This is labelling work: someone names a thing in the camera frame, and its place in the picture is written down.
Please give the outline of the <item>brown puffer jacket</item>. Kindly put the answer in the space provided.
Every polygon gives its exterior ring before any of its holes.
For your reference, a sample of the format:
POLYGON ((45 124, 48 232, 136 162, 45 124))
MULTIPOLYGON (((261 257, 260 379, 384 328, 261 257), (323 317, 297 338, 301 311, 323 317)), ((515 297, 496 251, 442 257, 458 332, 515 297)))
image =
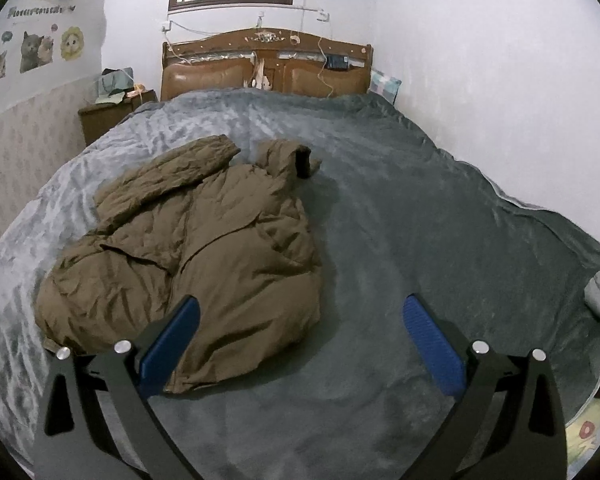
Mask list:
POLYGON ((250 373, 306 336, 321 316, 322 264, 297 188, 318 163, 289 140, 261 143, 255 162, 237 153, 207 136, 96 192, 96 226, 38 292, 46 348, 104 351, 193 296, 200 324, 166 383, 180 394, 250 373))

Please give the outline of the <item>floral bed sheet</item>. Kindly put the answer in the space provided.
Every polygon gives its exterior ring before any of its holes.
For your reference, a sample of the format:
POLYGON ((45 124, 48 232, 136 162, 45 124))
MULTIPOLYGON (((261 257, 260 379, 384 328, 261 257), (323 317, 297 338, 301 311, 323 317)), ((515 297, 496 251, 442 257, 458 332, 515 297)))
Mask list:
POLYGON ((567 478, 573 479, 600 447, 600 398, 594 398, 566 426, 567 478))

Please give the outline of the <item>grey plush bed blanket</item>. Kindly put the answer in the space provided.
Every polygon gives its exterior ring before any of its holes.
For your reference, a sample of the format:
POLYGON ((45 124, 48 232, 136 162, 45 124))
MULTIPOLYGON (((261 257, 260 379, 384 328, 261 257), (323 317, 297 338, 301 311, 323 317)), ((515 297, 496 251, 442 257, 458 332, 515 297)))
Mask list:
POLYGON ((378 96, 325 100, 194 91, 145 105, 62 166, 0 238, 0 437, 33 460, 50 358, 33 304, 61 249, 94 228, 98 188, 187 142, 224 134, 239 159, 296 140, 321 161, 300 186, 323 261, 322 318, 299 347, 223 385, 152 400, 208 479, 395 479, 451 407, 402 324, 418 292, 471 338, 544 349, 567 418, 600 385, 600 319, 585 287, 600 243, 521 208, 378 96))

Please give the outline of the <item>dark wooden nightstand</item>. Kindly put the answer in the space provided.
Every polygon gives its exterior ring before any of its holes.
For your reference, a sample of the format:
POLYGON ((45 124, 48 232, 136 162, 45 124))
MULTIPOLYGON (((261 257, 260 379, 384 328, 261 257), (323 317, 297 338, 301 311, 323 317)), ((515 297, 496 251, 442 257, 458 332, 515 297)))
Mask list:
POLYGON ((119 104, 94 104, 78 110, 84 141, 90 145, 146 102, 157 102, 154 90, 125 98, 119 104))

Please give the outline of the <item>green bag on nightstand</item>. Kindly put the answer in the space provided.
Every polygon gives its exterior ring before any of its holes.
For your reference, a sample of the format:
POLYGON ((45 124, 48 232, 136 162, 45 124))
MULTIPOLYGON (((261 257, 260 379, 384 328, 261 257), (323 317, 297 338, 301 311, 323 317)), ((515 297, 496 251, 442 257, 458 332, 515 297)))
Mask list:
POLYGON ((118 70, 106 68, 99 76, 96 87, 96 104, 120 104, 124 100, 126 92, 134 89, 132 67, 118 70))

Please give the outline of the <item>checked pastel pillow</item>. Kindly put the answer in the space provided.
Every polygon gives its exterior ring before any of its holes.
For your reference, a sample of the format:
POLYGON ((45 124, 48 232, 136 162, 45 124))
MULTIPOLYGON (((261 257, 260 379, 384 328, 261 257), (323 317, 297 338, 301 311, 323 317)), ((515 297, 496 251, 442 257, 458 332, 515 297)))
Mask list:
POLYGON ((389 76, 373 68, 370 72, 370 88, 368 88, 368 91, 381 96, 391 105, 394 105, 396 104, 401 84, 401 79, 389 76))

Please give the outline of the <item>yellow flower cat sticker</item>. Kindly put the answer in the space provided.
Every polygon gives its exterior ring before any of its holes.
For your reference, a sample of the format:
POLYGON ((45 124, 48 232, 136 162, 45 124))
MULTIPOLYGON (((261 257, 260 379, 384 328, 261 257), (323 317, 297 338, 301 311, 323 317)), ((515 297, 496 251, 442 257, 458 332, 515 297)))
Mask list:
POLYGON ((71 26, 62 33, 60 55, 65 61, 74 61, 82 55, 84 35, 81 29, 71 26))

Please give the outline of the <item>black device on headboard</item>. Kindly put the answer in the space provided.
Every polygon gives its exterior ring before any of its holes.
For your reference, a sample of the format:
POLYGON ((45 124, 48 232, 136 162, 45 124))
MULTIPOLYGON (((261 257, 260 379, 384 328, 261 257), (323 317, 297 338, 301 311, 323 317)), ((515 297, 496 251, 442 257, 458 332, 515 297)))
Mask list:
POLYGON ((325 68, 326 70, 334 70, 335 72, 345 72, 350 68, 350 60, 347 55, 326 54, 325 68))

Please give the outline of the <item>brown wooden headboard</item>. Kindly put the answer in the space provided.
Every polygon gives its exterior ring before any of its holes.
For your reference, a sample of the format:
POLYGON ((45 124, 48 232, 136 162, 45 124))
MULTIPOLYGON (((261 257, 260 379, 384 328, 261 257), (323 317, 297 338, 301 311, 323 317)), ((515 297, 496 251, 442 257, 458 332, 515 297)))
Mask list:
POLYGON ((222 32, 162 45, 160 99, 189 91, 251 88, 334 98, 370 88, 374 49, 279 27, 222 32), (325 55, 347 55, 345 72, 326 70, 325 55))

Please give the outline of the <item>grey cats wall sticker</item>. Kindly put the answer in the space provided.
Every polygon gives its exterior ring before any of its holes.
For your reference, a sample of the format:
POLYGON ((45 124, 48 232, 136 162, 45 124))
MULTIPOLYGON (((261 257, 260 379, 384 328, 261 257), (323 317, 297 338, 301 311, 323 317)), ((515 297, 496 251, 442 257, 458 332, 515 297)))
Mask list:
POLYGON ((20 47, 20 73, 50 64, 53 62, 54 40, 51 36, 38 36, 23 33, 20 47))

